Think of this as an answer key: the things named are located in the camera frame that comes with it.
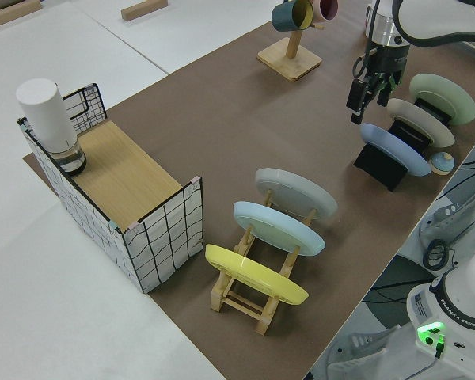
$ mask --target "wire mesh basket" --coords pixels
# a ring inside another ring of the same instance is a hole
[[[94,83],[63,101],[78,134],[107,119]],[[165,282],[203,248],[202,178],[195,177],[122,231],[40,145],[28,120],[17,122],[63,206],[140,291]]]

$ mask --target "wooden board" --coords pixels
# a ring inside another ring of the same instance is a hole
[[[320,66],[322,59],[303,46],[298,47],[297,54],[294,58],[288,58],[288,42],[288,38],[283,38],[270,47],[266,47],[263,51],[260,51],[257,58],[293,82]]]
[[[181,189],[110,120],[78,140],[87,164],[74,181],[122,231]]]
[[[134,6],[129,6],[128,8],[121,10],[121,18],[125,21],[134,20],[137,17],[144,16],[145,14],[154,12],[161,8],[167,6],[167,0],[146,0],[145,2],[140,2]]]
[[[0,9],[0,25],[41,9],[40,0],[25,0],[13,6]]]

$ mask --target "light blue plate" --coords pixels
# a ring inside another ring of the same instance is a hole
[[[376,146],[382,152],[401,163],[408,174],[416,177],[426,176],[431,172],[431,166],[410,145],[392,133],[376,125],[361,124],[361,137],[365,143]]]
[[[299,247],[299,255],[315,256],[325,247],[324,240],[308,226],[280,211],[251,202],[236,202],[234,218],[252,235],[287,252]]]
[[[338,208],[338,203],[326,190],[285,170],[259,169],[255,173],[255,185],[263,195],[272,191],[272,204],[302,218],[313,209],[317,210],[313,219],[328,218]]]

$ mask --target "blue plate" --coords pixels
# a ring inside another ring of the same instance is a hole
[[[280,211],[251,202],[236,202],[234,218],[252,235],[287,252],[299,247],[299,255],[315,256],[325,247],[324,240],[308,226]]]
[[[376,146],[394,160],[402,164],[408,174],[416,177],[426,176],[431,172],[431,166],[410,145],[392,133],[376,125],[361,124],[361,137],[365,143]]]

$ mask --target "white plate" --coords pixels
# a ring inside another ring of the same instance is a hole
[[[324,240],[308,226],[280,211],[251,202],[234,204],[234,219],[252,235],[287,252],[299,247],[299,255],[315,256],[325,247]]]
[[[393,119],[407,123],[431,140],[435,148],[445,148],[455,142],[454,135],[441,121],[416,105],[402,99],[390,99],[387,112]]]
[[[314,219],[328,218],[338,208],[338,203],[326,190],[285,170],[259,169],[255,173],[255,185],[263,195],[272,191],[272,204],[302,218],[313,209],[317,210]]]
[[[422,158],[420,154],[400,140],[398,137],[385,131],[376,125],[362,123],[361,137],[365,143],[376,146],[382,152],[401,163],[408,174],[416,177],[426,176],[431,172],[431,166]]]
[[[418,74],[410,82],[410,96],[441,109],[451,116],[449,124],[461,125],[475,119],[475,102],[459,85],[434,74]]]

